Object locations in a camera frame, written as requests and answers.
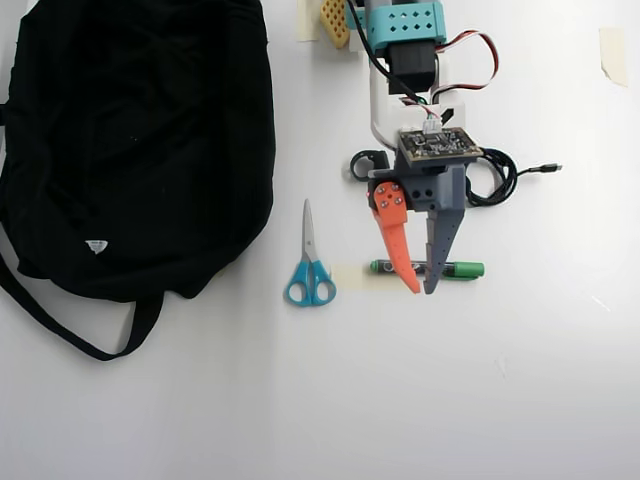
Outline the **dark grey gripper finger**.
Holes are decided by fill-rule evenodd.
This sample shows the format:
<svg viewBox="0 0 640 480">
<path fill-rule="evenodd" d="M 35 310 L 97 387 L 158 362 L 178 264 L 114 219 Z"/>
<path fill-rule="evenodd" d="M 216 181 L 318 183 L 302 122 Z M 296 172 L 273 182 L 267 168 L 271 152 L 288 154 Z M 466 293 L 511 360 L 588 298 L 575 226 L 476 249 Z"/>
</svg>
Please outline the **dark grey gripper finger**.
<svg viewBox="0 0 640 480">
<path fill-rule="evenodd" d="M 433 210 L 428 213 L 424 292 L 432 294 L 441 278 L 464 210 Z"/>
</svg>

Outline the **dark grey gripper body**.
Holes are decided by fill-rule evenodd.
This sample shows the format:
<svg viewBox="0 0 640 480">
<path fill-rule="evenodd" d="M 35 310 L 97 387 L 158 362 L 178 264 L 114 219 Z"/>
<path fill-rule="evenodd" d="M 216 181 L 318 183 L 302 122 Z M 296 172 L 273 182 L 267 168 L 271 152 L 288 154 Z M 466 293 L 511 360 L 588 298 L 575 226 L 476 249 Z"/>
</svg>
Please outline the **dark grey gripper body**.
<svg viewBox="0 0 640 480">
<path fill-rule="evenodd" d="M 392 168 L 368 174 L 370 207 L 378 212 L 463 210 L 466 200 L 464 160 L 396 160 Z"/>
</svg>

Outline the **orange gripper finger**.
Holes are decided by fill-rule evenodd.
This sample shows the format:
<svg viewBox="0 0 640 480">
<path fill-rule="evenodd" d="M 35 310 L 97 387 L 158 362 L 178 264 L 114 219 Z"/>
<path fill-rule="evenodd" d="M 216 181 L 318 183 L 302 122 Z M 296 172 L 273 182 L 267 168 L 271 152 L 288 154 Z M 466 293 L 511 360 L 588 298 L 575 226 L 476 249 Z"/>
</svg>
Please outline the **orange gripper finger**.
<svg viewBox="0 0 640 480">
<path fill-rule="evenodd" d="M 370 199 L 373 201 L 373 217 L 395 273 L 412 293 L 419 294 L 420 282 L 412 267 L 407 246 L 407 205 L 401 186 L 392 181 L 380 183 L 373 189 Z"/>
</svg>

